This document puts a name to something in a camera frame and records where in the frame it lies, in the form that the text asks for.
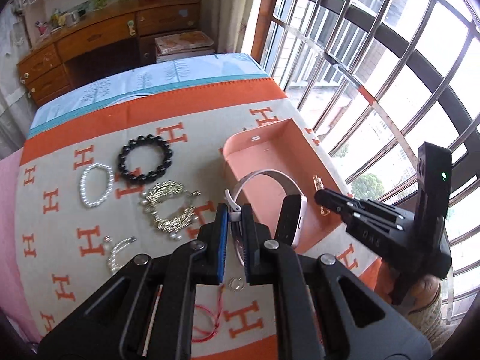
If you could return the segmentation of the right human hand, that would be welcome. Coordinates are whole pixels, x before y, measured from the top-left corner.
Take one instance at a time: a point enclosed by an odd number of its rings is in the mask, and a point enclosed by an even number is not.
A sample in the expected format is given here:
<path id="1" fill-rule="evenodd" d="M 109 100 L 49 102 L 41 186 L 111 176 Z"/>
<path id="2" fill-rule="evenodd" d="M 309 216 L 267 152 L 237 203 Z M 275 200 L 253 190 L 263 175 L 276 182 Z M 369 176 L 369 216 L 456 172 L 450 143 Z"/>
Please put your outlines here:
<path id="1" fill-rule="evenodd" d="M 408 292 L 408 299 L 411 301 L 411 305 L 408 307 L 408 313 L 428 307 L 435 301 L 439 295 L 439 291 L 439 278 L 433 275 L 426 275 L 419 279 Z"/>

